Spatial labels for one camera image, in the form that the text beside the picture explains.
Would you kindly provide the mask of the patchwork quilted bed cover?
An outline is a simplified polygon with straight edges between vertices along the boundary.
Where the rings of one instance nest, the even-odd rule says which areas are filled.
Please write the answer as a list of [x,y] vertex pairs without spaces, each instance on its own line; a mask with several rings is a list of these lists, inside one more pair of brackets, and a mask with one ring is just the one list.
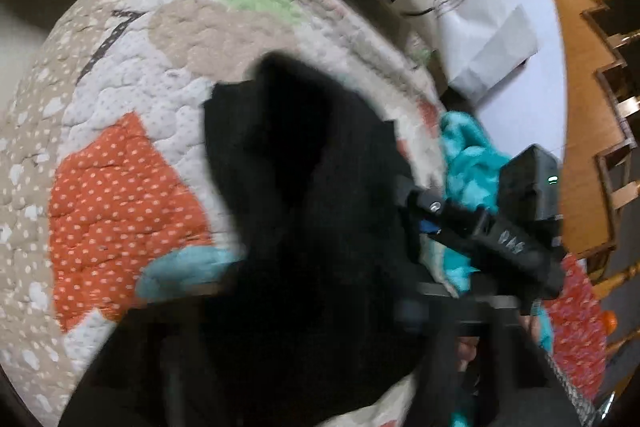
[[54,426],[152,260],[233,251],[202,106],[262,54],[296,53],[393,118],[441,187],[442,108],[424,45],[374,0],[77,0],[1,118],[1,384]]

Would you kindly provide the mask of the white paper bag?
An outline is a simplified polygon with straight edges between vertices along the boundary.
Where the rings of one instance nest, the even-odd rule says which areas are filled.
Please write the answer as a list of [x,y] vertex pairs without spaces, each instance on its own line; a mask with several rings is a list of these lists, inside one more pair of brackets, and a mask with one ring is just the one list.
[[437,0],[449,88],[498,150],[537,144],[562,158],[566,66],[554,0]]

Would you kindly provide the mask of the wooden headboard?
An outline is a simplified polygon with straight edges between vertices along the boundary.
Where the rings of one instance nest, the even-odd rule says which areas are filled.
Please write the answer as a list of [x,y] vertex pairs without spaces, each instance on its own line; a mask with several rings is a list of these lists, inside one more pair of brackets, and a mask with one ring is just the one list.
[[610,0],[554,1],[567,85],[563,241],[585,261],[597,295],[605,297],[639,273],[637,262],[608,273],[623,210],[639,197],[639,180],[631,173],[637,142],[614,91],[626,64],[615,49],[618,39],[605,35],[591,18]]

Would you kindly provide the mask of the teal fleece blanket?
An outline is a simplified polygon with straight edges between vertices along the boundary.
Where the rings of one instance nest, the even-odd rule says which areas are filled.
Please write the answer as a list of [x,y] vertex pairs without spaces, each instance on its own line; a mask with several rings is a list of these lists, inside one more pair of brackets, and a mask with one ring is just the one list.
[[[474,210],[478,205],[497,212],[499,171],[510,160],[490,142],[480,124],[469,114],[447,112],[439,121],[440,147],[445,161],[445,195],[456,204]],[[444,250],[442,269],[447,283],[462,295],[471,287],[477,271],[470,260],[450,248]],[[524,317],[526,326],[534,319],[538,346],[553,351],[554,334],[548,312],[536,303]]]

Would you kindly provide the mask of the black pants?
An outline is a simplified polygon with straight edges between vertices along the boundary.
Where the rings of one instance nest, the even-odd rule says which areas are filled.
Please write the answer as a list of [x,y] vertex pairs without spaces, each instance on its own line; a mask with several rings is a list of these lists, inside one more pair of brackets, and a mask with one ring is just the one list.
[[454,326],[418,307],[420,239],[393,124],[270,53],[204,105],[212,178],[245,254],[215,295],[129,311],[65,426],[315,426],[418,377],[407,424],[446,426]]

